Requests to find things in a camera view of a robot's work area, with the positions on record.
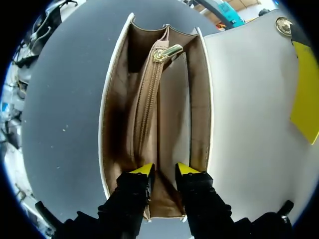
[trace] handbag flap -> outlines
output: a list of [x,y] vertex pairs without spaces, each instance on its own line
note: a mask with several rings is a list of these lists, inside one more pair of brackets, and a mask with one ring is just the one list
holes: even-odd
[[290,122],[298,59],[291,39],[276,29],[281,16],[274,10],[204,38],[214,87],[208,173],[234,220],[254,220],[292,199],[306,158],[305,140]]

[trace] teal machine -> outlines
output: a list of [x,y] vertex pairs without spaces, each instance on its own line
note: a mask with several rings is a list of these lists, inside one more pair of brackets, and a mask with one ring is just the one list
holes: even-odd
[[227,2],[222,0],[215,0],[218,4],[218,10],[226,17],[228,21],[234,26],[244,25],[244,20],[239,16],[238,12]]

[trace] zipper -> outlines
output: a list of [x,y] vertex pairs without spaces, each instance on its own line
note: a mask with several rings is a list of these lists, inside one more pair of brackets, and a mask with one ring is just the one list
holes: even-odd
[[160,85],[160,77],[164,63],[170,57],[183,51],[180,45],[168,49],[156,49],[149,60],[142,79],[142,87],[138,98],[136,123],[134,126],[135,153],[142,155],[146,139],[150,134],[154,105]]

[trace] zipper pull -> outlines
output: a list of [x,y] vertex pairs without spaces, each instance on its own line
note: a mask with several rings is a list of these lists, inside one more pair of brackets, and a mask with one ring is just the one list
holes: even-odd
[[183,47],[178,44],[171,46],[170,48],[166,50],[158,49],[153,53],[153,61],[162,63],[167,58],[170,58],[182,51],[183,51]]

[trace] open handbag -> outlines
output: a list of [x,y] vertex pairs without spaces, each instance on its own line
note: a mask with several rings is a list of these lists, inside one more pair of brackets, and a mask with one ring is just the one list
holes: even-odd
[[[214,77],[222,75],[216,71],[226,71],[216,68],[216,56],[222,52],[215,54],[216,45],[227,36],[229,48],[224,52],[230,55],[237,51],[254,55],[265,41],[275,46],[270,54],[290,51],[289,38],[275,26],[276,18],[282,15],[273,11],[244,26],[206,37],[199,28],[192,34],[169,25],[141,29],[134,24],[134,14],[129,15],[111,57],[100,109],[99,162],[107,198],[123,171],[154,163],[156,178],[144,217],[185,216],[174,169],[182,162],[210,172]],[[239,31],[260,26],[263,34],[259,30],[251,35],[253,39],[236,38]],[[255,71],[254,76],[262,73]]]

